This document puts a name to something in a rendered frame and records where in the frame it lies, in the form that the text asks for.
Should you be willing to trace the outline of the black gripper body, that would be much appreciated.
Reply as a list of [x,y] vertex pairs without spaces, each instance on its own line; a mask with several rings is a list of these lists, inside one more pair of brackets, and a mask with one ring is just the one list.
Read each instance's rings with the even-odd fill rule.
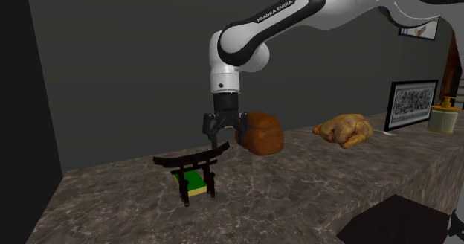
[[222,92],[213,95],[215,127],[238,127],[239,94],[236,92]]

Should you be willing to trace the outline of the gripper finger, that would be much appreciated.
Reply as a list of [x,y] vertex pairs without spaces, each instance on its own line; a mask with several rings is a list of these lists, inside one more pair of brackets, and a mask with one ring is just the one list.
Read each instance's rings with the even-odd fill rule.
[[221,129],[221,121],[216,119],[216,116],[211,113],[205,113],[203,117],[202,133],[208,137],[213,149],[218,147],[217,133]]
[[237,131],[236,141],[243,144],[246,132],[249,130],[249,117],[247,112],[241,112],[233,118],[233,127]]

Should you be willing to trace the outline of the brown bread loaf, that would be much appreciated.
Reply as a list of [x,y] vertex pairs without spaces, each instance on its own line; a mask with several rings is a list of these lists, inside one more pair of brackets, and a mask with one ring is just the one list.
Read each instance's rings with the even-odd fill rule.
[[255,155],[271,155],[281,151],[284,134],[279,120],[263,112],[249,112],[249,130],[243,139],[243,147]]

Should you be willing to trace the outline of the dark torii gate figure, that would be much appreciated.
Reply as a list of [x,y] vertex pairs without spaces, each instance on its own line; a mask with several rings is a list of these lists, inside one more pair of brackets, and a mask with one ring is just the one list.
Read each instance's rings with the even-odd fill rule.
[[184,203],[185,207],[188,207],[190,205],[190,190],[188,189],[190,181],[187,179],[187,173],[194,170],[202,170],[202,181],[206,185],[206,193],[209,194],[211,198],[214,198],[216,196],[214,181],[216,174],[211,171],[210,167],[217,163],[216,157],[220,156],[229,148],[230,144],[226,141],[221,146],[204,152],[198,152],[176,158],[153,157],[152,160],[155,165],[161,165],[165,168],[174,168],[174,170],[171,170],[170,172],[177,179],[181,201]]

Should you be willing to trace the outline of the green and yellow sponge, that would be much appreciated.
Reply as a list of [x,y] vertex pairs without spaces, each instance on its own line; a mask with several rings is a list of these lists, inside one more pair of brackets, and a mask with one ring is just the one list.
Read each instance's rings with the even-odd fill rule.
[[189,182],[187,186],[189,197],[207,192],[207,185],[196,170],[184,172],[184,178]]

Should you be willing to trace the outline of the roast chicken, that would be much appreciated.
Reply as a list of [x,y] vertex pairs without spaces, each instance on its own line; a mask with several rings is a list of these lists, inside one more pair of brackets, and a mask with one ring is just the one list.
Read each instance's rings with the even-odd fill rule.
[[317,125],[312,132],[329,143],[348,149],[370,138],[373,127],[361,114],[344,114]]

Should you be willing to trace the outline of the black framed picture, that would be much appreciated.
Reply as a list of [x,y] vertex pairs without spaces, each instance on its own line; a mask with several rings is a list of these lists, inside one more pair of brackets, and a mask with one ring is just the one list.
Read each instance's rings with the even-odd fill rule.
[[384,132],[428,121],[438,80],[408,80],[391,83]]

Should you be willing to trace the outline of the dark robot stand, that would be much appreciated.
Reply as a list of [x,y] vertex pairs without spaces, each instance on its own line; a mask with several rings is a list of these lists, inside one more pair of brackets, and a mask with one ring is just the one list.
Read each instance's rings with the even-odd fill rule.
[[344,244],[443,244],[449,215],[393,195],[353,217],[337,234]]

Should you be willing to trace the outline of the yellow soap dispenser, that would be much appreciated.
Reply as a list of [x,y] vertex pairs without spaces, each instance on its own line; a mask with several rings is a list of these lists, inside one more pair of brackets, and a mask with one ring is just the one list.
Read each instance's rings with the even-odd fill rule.
[[451,100],[455,97],[444,96],[440,105],[431,106],[428,130],[442,134],[453,134],[460,108],[453,107]]

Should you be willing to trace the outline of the wall picture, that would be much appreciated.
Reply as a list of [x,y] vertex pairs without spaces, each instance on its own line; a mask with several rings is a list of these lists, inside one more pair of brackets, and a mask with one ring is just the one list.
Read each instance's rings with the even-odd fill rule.
[[440,17],[436,17],[428,23],[414,28],[399,28],[399,35],[434,41],[436,39],[439,19]]

